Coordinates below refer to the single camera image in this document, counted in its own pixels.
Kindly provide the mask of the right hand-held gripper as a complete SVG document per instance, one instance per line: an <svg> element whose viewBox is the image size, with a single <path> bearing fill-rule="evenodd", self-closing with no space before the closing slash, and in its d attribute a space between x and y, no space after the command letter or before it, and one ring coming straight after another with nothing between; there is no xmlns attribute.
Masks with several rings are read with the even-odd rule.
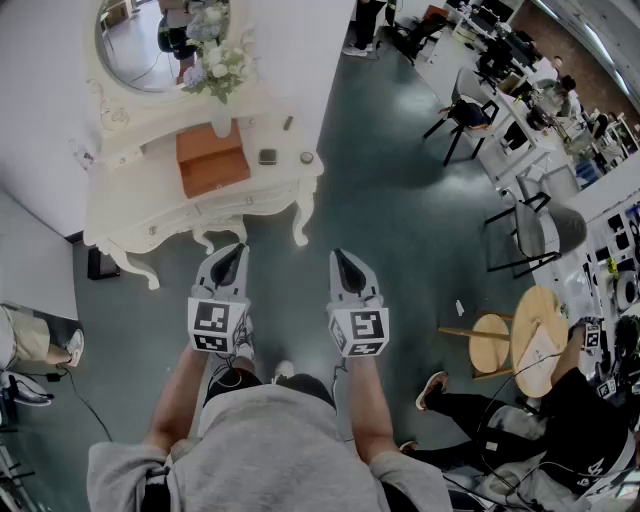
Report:
<svg viewBox="0 0 640 512"><path fill-rule="evenodd" d="M389 310L383 304L375 272L359 257L334 249L329 256L332 300L344 293L366 297L352 303L331 304L328 329L344 358L375 357L390 341Z"/></svg>

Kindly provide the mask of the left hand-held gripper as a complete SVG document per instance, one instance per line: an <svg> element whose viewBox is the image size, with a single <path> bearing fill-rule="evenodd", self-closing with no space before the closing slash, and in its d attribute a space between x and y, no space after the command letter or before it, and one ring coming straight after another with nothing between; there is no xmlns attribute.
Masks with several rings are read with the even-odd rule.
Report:
<svg viewBox="0 0 640 512"><path fill-rule="evenodd" d="M236 243L208 256L200 265L188 299L187 331L194 350L230 355L246 326L249 247ZM232 292L212 288L232 285Z"/></svg>

